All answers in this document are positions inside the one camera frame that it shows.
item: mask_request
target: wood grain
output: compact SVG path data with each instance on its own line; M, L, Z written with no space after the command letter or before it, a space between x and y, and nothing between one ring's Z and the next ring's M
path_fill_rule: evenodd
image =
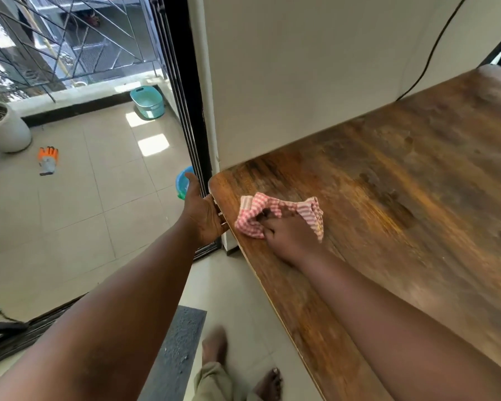
M241 195L316 195L323 244L501 365L500 67L236 165L209 187L326 400L391 397L304 277L233 229Z

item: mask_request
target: pants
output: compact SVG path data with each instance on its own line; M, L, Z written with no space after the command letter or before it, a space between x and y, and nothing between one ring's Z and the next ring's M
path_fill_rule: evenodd
M195 377L193 401L234 401L234 383L220 363L211 362L202 366ZM254 392L247 401L262 401Z

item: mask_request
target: plastic laundry basket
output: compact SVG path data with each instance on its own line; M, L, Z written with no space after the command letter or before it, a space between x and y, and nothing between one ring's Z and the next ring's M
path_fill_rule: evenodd
M130 91L130 97L145 118L154 119L165 114L163 96L151 85L144 85Z
M184 175L185 173L188 172L195 174L195 172L193 171L193 166L185 168L178 174L178 176L176 176L176 181L175 181L176 192L178 193L178 198L181 198L182 200L185 199L187 188L189 187L189 180Z

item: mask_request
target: white planter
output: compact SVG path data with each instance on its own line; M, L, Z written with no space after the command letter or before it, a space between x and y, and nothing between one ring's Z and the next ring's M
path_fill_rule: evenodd
M11 107L0 102L7 109L0 120L0 152L14 153L27 148L31 143L30 128Z

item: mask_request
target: striped cloth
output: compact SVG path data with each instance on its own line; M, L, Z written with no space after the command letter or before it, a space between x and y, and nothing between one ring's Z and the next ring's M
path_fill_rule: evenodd
M256 216L268 208L276 217L280 218L282 217L281 204L284 204L291 211L297 211L308 222L321 242L323 239L323 211L319 208L316 197L308 198L303 202L290 202L269 197L260 192L254 196L242 195L241 207L235 221L236 229L250 237L263 239L263 227L260 222L256 221Z

